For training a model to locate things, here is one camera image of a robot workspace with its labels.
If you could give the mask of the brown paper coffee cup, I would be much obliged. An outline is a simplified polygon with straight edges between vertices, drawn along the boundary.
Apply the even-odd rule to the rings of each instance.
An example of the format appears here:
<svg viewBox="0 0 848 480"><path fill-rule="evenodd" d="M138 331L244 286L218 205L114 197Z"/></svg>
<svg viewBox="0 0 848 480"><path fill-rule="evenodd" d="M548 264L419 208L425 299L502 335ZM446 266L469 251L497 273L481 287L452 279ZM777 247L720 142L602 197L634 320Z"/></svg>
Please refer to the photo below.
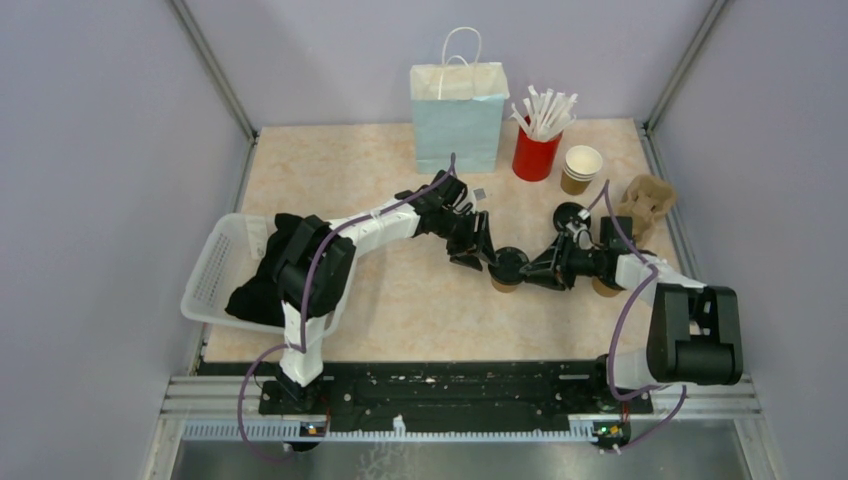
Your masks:
<svg viewBox="0 0 848 480"><path fill-rule="evenodd" d="M600 296L605 298L612 298L621 293L621 290L618 288L610 287L606 283L604 283L600 278L593 277L591 279L591 285L593 290Z"/></svg>

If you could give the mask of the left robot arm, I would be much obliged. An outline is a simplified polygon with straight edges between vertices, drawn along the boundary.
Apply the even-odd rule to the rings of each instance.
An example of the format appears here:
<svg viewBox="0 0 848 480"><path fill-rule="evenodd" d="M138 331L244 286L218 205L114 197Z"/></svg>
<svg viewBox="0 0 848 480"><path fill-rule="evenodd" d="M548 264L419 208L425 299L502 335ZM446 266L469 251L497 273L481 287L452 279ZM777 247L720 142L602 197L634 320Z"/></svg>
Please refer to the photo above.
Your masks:
<svg viewBox="0 0 848 480"><path fill-rule="evenodd" d="M488 214L452 172L440 171L430 184L352 217L301 220L271 274L284 320L282 398L292 410L308 413L319 404L314 380L323 370L322 341L340 321L358 260L427 234L445 241L454 264L480 271L497 263Z"/></svg>

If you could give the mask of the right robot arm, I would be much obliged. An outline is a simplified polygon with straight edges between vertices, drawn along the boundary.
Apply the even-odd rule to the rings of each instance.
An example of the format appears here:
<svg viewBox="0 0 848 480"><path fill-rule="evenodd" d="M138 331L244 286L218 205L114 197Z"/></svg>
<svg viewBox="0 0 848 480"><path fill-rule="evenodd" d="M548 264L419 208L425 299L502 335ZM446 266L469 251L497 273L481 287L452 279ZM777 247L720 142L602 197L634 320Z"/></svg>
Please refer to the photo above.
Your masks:
<svg viewBox="0 0 848 480"><path fill-rule="evenodd" d="M671 385L734 385L743 374L738 297L723 286L689 278L665 260L636 247L628 217L605 216L601 239L585 221L571 218L555 241L521 266L521 280L564 291L588 277L629 297L618 316L603 372L586 385L589 404L612 412L625 400ZM618 350L633 305L651 308L645 347Z"/></svg>

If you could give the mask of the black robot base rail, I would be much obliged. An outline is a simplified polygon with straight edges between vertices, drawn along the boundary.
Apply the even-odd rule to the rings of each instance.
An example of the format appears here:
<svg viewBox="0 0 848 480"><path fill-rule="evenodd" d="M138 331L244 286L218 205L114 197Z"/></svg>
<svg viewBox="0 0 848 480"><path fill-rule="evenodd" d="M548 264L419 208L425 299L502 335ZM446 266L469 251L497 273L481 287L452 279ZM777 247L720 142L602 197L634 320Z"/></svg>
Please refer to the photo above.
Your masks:
<svg viewBox="0 0 848 480"><path fill-rule="evenodd" d="M706 390L668 387L621 403L599 360L328 363L303 393L263 363L202 363L204 380L232 383L225 402L245 420L323 422L326 431L385 431L401 417L413 432L565 431L591 421L595 442L626 440L629 422L684 419L709 409Z"/></svg>

